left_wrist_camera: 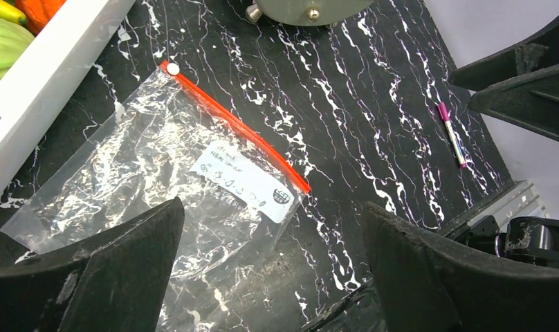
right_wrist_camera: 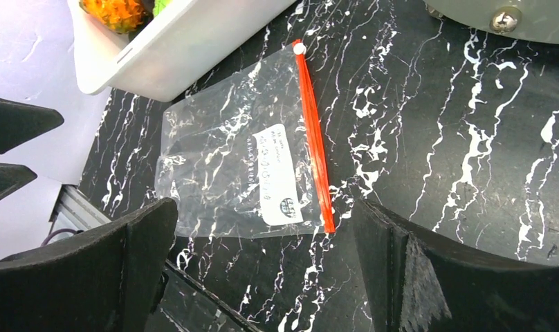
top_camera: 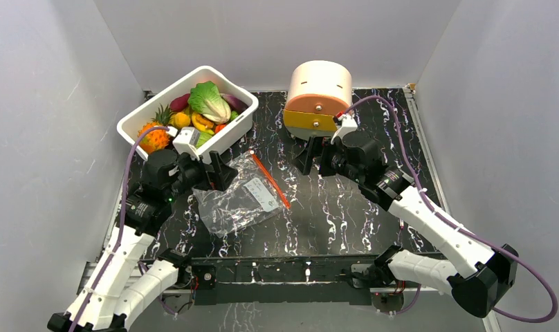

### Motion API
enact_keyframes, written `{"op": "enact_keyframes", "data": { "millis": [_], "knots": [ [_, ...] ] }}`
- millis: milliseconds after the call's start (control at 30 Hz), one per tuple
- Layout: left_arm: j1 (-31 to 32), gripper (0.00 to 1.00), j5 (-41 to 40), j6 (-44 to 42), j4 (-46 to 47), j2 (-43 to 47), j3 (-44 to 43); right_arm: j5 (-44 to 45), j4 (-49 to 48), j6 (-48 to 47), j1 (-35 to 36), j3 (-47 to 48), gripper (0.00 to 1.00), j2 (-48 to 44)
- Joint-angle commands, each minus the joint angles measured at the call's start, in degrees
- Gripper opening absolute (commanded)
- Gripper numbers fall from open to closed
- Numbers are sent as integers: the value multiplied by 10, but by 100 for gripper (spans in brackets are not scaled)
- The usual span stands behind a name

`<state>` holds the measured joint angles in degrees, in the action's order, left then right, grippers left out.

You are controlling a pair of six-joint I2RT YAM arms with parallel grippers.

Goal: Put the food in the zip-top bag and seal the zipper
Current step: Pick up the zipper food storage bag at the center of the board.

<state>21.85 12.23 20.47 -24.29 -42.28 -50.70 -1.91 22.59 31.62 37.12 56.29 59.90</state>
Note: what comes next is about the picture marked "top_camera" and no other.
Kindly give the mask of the clear zip top bag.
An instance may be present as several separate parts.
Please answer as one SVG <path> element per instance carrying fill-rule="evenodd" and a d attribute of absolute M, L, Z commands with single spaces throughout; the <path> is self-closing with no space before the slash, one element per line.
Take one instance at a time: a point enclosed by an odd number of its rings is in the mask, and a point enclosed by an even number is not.
<path fill-rule="evenodd" d="M 222 238 L 291 208 L 279 185 L 253 150 L 230 161 L 230 166 L 238 174 L 226 191 L 193 190 L 200 219 L 210 234 Z"/>

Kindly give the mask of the green toy cabbage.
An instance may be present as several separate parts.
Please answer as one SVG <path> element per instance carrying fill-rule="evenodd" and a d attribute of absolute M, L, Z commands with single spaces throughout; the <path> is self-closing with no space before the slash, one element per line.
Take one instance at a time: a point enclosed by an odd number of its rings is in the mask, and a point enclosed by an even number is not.
<path fill-rule="evenodd" d="M 230 105 L 221 97 L 218 86 L 207 81 L 190 89 L 188 104 L 194 112 L 220 125 L 230 120 Z"/>

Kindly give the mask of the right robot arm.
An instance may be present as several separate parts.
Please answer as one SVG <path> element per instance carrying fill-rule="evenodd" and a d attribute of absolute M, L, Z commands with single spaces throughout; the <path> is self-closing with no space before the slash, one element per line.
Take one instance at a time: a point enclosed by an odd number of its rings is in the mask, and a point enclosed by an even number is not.
<path fill-rule="evenodd" d="M 293 163 L 307 175 L 315 158 L 322 177 L 338 174 L 355 182 L 367 200 L 402 219 L 444 255 L 433 259 L 390 246 L 366 270 L 351 269 L 354 286 L 414 282 L 450 295 L 479 318 L 486 317 L 512 287 L 517 252 L 507 244 L 494 250 L 471 239 L 460 233 L 456 221 L 445 224 L 429 210 L 432 201 L 421 198 L 414 180 L 383 162 L 377 142 L 368 135 L 354 131 L 335 140 L 312 136 Z"/>

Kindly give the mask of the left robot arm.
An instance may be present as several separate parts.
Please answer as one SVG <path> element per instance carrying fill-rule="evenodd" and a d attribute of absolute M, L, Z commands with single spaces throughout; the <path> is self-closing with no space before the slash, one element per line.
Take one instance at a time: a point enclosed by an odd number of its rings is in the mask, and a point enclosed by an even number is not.
<path fill-rule="evenodd" d="M 223 192 L 238 175 L 219 153 L 210 157 L 206 164 L 171 149 L 147 157 L 140 180 L 122 186 L 120 220 L 97 266 L 66 311 L 51 316 L 49 331 L 128 331 L 163 291 L 190 284 L 191 259 L 174 249 L 162 253 L 132 285 L 127 282 L 172 215 L 177 196 L 193 189 Z"/>

